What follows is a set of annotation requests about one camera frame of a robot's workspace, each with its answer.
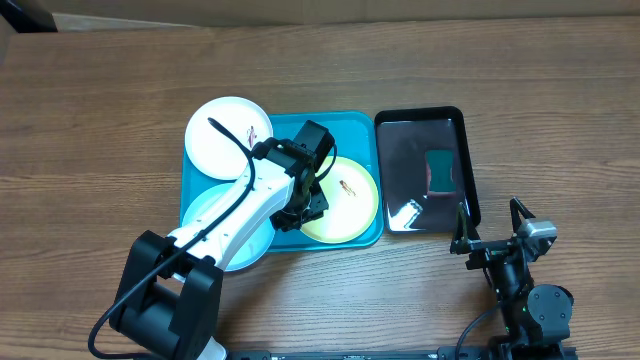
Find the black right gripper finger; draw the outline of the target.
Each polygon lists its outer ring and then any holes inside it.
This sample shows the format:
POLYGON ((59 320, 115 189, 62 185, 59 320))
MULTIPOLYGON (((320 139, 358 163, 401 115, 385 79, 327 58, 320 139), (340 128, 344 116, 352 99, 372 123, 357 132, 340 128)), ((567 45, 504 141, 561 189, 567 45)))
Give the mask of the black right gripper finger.
POLYGON ((460 202, 457 206, 456 228, 452 238, 453 245, 471 245, 480 241, 480 236, 472 222, 467 205, 460 202))
POLYGON ((513 197, 509 201, 510 215, 512 230, 516 233, 522 222, 527 219, 532 219, 535 215, 519 200, 518 197, 513 197))

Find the yellow plate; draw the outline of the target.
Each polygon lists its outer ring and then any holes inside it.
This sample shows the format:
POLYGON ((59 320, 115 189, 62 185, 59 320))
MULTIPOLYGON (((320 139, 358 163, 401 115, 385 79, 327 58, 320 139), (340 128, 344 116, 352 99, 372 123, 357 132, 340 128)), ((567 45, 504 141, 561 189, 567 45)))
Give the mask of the yellow plate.
POLYGON ((320 219, 301 227, 305 235, 321 243, 341 244, 355 240, 372 225, 379 195, 365 167, 338 156, 320 186, 329 207, 320 219))

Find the green and orange sponge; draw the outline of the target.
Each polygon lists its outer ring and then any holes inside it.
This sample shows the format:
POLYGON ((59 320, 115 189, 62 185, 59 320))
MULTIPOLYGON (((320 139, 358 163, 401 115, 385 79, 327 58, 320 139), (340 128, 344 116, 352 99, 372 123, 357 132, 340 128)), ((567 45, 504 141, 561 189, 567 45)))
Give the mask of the green and orange sponge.
POLYGON ((450 150, 435 149, 425 154, 427 197, 452 196, 456 192, 453 179, 454 156, 450 150))

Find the white plate with red stain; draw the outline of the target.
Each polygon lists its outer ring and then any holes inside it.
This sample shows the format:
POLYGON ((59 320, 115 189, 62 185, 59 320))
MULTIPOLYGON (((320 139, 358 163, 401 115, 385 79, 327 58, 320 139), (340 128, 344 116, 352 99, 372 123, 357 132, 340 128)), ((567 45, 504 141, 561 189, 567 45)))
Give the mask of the white plate with red stain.
POLYGON ((271 121, 256 103, 237 96, 211 100, 191 116, 185 130, 185 150, 191 163, 214 179, 235 180, 244 172, 247 159, 233 141, 209 123, 209 118, 248 150, 273 136, 271 121))

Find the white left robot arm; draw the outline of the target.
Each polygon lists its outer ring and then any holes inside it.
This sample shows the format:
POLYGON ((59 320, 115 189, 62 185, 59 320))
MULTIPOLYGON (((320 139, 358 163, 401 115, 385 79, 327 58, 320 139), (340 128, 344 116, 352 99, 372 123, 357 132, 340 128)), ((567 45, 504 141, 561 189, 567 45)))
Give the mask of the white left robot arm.
POLYGON ((215 340, 225 270, 262 224, 289 231, 322 216, 320 167, 336 153, 334 141, 273 138, 246 150, 244 173, 200 216, 136 239, 99 322, 142 346, 141 359, 225 358, 215 340))

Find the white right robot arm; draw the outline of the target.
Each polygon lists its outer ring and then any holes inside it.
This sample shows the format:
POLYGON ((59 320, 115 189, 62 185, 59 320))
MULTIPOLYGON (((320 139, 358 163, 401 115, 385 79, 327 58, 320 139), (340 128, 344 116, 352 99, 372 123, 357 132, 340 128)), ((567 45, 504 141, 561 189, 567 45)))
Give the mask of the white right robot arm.
POLYGON ((574 297, 559 285, 537 285, 529 265, 547 254, 557 239, 549 220, 535 217, 516 197, 509 202, 512 235, 505 240, 480 239, 464 203, 458 205, 450 252, 467 255, 469 270, 480 269, 496 304, 475 318, 459 336, 452 359, 575 359, 576 350, 562 342, 570 337, 574 297), (484 347, 466 347, 471 331, 495 313, 505 333, 484 347))

